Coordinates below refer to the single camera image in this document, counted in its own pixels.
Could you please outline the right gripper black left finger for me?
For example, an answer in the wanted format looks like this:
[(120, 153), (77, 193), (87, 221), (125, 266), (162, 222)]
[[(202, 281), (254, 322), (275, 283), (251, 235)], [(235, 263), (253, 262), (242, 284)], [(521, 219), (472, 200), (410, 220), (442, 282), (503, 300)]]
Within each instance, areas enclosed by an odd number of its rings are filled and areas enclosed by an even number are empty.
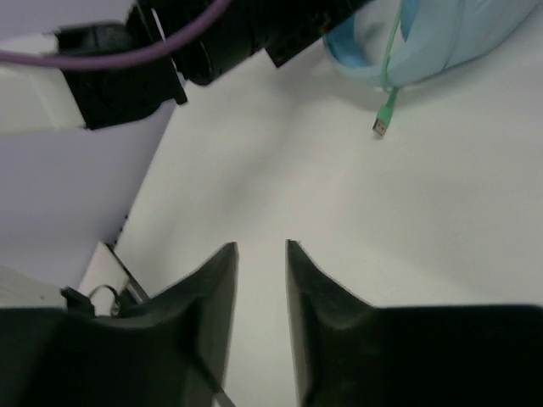
[(65, 290), (68, 306), (1, 311), (4, 406), (229, 406), (238, 247), (116, 316)]

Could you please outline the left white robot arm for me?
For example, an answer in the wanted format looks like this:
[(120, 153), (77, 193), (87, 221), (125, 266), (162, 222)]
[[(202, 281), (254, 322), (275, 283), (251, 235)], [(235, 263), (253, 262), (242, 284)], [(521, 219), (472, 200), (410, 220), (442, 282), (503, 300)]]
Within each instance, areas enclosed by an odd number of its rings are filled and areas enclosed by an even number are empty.
[(73, 25), (23, 54), (1, 48), (1, 131), (90, 131), (184, 104), (265, 51), (281, 67), (363, 7), (361, 1), (136, 1), (123, 22)]

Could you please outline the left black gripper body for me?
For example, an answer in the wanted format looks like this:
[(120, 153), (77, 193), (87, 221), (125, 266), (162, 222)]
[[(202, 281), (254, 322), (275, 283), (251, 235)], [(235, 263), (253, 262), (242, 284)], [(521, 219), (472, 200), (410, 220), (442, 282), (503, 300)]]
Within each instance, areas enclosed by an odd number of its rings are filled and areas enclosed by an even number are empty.
[(279, 68), (368, 4), (235, 0), (205, 33), (171, 57), (176, 70), (197, 85), (209, 85), (261, 50)]

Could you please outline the light blue headphones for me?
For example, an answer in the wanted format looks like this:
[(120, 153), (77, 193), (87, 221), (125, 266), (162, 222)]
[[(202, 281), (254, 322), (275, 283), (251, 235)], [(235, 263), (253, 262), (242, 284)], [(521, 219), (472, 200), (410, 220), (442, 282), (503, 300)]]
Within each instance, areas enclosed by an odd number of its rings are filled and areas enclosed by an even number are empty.
[(403, 87), (485, 56), (499, 47), (540, 1), (402, 1), (398, 16), (404, 44), (383, 63), (370, 64), (356, 39), (353, 15), (323, 38), (341, 75), (368, 86)]

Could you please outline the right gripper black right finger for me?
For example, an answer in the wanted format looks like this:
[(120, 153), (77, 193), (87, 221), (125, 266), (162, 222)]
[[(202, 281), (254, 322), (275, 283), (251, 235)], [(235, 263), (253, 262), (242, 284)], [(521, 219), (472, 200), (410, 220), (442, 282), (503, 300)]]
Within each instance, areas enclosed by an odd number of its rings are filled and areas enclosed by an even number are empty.
[(302, 406), (539, 406), (542, 309), (379, 308), (286, 243), (288, 315)]

